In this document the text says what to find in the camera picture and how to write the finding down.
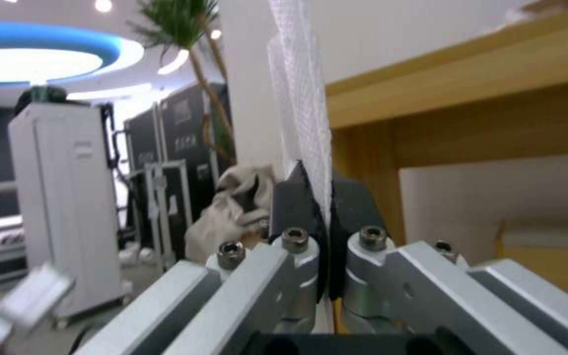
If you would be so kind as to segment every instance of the blue ceiling light ring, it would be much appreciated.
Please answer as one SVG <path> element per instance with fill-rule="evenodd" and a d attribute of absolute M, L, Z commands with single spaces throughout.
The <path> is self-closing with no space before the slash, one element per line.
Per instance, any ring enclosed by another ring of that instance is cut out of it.
<path fill-rule="evenodd" d="M 0 48 L 66 49 L 95 54 L 102 66 L 120 56 L 117 36 L 90 30 L 35 23 L 0 22 Z"/>
<path fill-rule="evenodd" d="M 92 30 L 76 29 L 73 27 L 64 27 L 57 25 L 42 25 L 36 23 L 16 23 L 16 22 L 0 22 L 0 52 L 15 49 L 19 52 L 25 50 L 54 50 L 54 52 L 68 51 L 75 53 L 91 54 L 97 58 L 97 66 L 88 68 L 87 70 L 76 71 L 72 65 L 74 63 L 82 63 L 74 60 L 71 65 L 66 65 L 68 59 L 63 61 L 52 61 L 46 63 L 53 67 L 54 63 L 64 63 L 63 68 L 72 70 L 60 70 L 47 74 L 45 79 L 50 83 L 65 83 L 67 81 L 88 77 L 90 75 L 98 75 L 104 72 L 121 70 L 137 63 L 144 55 L 144 48 L 140 43 L 127 40 L 119 36 L 95 32 Z M 2 56 L 0 58 L 13 58 L 11 56 Z M 28 81 L 36 79 L 34 76 L 41 70 L 36 69 L 34 58 L 41 58 L 49 61 L 49 56 L 34 56 L 26 58 L 26 64 L 35 66 L 31 71 L 16 71 L 14 73 L 0 72 L 0 85 L 27 85 Z M 13 65 L 7 65 L 5 68 L 11 68 Z"/>

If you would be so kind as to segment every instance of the ceiling light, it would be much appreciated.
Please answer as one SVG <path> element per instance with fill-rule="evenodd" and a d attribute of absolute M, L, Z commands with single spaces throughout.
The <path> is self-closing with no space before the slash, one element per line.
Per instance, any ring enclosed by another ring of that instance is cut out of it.
<path fill-rule="evenodd" d="M 87 74 L 102 65 L 95 54 L 62 49 L 0 49 L 0 83 L 46 81 Z"/>
<path fill-rule="evenodd" d="M 157 74 L 159 75 L 166 75 L 174 72 L 175 70 L 179 69 L 187 61 L 187 57 L 189 56 L 189 52 L 185 49 L 181 49 L 177 57 L 171 62 L 165 65 L 164 67 L 159 68 Z"/>
<path fill-rule="evenodd" d="M 94 75 L 130 67 L 144 57 L 144 47 L 142 47 L 139 42 L 120 38 L 119 47 L 120 56 L 117 58 L 117 61 L 115 61 L 112 65 L 108 65 L 98 71 L 95 71 L 93 73 Z"/>
<path fill-rule="evenodd" d="M 95 9 L 101 13 L 108 13 L 112 7 L 111 0 L 95 0 Z"/>
<path fill-rule="evenodd" d="M 214 31 L 212 31 L 212 33 L 210 34 L 210 37 L 211 37 L 212 39 L 219 39 L 222 34 L 223 34 L 223 33 L 222 33 L 220 30 L 214 30 Z"/>
<path fill-rule="evenodd" d="M 107 90 L 88 91 L 88 92 L 72 92 L 67 95 L 68 100 L 93 100 L 106 99 L 108 97 L 124 97 L 135 94 L 149 92 L 153 88 L 151 83 L 133 85 L 131 87 L 112 88 Z"/>

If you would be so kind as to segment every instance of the hex socket screw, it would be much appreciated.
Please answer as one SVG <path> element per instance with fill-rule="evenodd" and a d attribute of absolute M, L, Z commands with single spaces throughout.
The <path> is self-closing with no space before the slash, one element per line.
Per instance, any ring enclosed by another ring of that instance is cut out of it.
<path fill-rule="evenodd" d="M 299 254 L 308 249 L 308 232 L 306 229 L 291 227 L 282 232 L 282 247 L 288 252 Z"/>
<path fill-rule="evenodd" d="M 365 250 L 381 251 L 387 248 L 387 231 L 377 225 L 366 225 L 358 233 L 358 244 Z"/>
<path fill-rule="evenodd" d="M 218 246 L 216 258 L 221 268 L 234 270 L 245 258 L 245 248 L 239 241 L 226 241 Z"/>

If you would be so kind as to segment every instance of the wooden shelf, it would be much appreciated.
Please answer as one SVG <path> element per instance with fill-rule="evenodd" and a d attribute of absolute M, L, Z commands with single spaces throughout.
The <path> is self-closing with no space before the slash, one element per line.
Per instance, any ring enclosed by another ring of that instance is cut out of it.
<path fill-rule="evenodd" d="M 327 85 L 332 128 L 568 83 L 568 11 Z"/>

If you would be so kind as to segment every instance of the white cloth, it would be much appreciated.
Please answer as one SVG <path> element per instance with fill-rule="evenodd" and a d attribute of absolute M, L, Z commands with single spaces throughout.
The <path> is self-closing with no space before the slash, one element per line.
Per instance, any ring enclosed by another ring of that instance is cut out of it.
<path fill-rule="evenodd" d="M 216 186 L 220 191 L 212 204 L 185 233 L 185 258 L 200 264 L 205 264 L 221 243 L 239 240 L 246 225 L 269 215 L 273 171 L 270 167 L 234 166 L 225 171 Z M 253 189 L 255 195 L 250 200 L 254 208 L 244 211 L 237 201 Z"/>

